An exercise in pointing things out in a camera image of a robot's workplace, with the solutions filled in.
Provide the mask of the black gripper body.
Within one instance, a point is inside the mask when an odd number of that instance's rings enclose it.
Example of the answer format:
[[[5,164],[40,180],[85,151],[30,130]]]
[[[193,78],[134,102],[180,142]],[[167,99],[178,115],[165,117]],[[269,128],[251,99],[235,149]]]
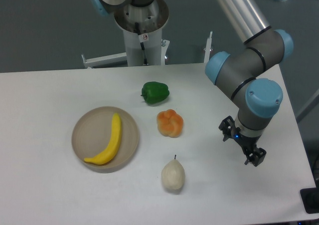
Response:
[[[234,122],[236,127],[234,141],[240,145],[243,153],[246,149],[252,150],[253,147],[257,147],[257,141],[262,135],[262,130],[251,130],[245,127],[238,118]]]

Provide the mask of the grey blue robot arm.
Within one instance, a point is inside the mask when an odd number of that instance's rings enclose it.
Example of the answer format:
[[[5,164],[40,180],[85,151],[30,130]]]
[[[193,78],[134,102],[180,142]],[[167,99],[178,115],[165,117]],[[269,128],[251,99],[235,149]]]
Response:
[[[126,60],[129,66],[162,65],[164,40],[161,31],[169,10],[163,0],[91,0],[101,15],[113,13],[123,31],[125,55],[111,55],[90,61],[95,64]],[[222,51],[205,60],[205,74],[239,109],[236,118],[219,125],[224,139],[233,139],[246,156],[246,163],[260,165],[266,151],[257,141],[280,108],[283,91],[275,81],[261,74],[290,56],[291,36],[274,30],[253,0],[218,0],[245,50],[238,56]]]

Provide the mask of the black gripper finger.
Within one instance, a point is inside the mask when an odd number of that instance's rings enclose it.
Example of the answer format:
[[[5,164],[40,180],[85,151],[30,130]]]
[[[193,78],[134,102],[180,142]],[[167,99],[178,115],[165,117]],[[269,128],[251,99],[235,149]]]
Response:
[[[223,134],[223,142],[227,141],[228,139],[235,138],[236,127],[232,117],[226,117],[223,119],[218,128]]]
[[[267,152],[262,148],[253,147],[252,150],[246,149],[244,154],[246,155],[246,161],[244,164],[247,165],[250,163],[257,167],[263,162]]]

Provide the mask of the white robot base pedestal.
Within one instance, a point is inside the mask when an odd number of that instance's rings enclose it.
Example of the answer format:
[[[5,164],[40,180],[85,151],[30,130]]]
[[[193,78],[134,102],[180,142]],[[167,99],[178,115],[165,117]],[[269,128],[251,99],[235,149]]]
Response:
[[[123,31],[128,66],[162,65],[162,29],[169,18],[164,0],[150,5],[127,5],[115,12],[115,22]]]

